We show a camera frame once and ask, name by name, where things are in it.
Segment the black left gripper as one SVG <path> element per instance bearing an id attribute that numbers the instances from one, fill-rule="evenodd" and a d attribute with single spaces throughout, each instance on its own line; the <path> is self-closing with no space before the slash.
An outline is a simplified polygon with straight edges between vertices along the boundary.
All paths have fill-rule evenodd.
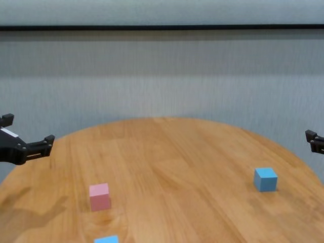
<path id="1" fill-rule="evenodd" d="M 55 141 L 54 135 L 49 135 L 41 141 L 25 143 L 19 138 L 19 135 L 3 128 L 11 126 L 13 120 L 14 115 L 11 113 L 0 118 L 1 162 L 20 166 L 26 161 L 50 156 Z"/>

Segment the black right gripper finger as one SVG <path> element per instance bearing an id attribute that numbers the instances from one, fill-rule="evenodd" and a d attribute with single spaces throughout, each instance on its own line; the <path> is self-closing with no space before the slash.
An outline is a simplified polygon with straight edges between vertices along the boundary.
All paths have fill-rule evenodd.
<path id="1" fill-rule="evenodd" d="M 314 153 L 323 154 L 324 140 L 312 130 L 305 131 L 306 141 L 310 144 L 311 151 Z"/>

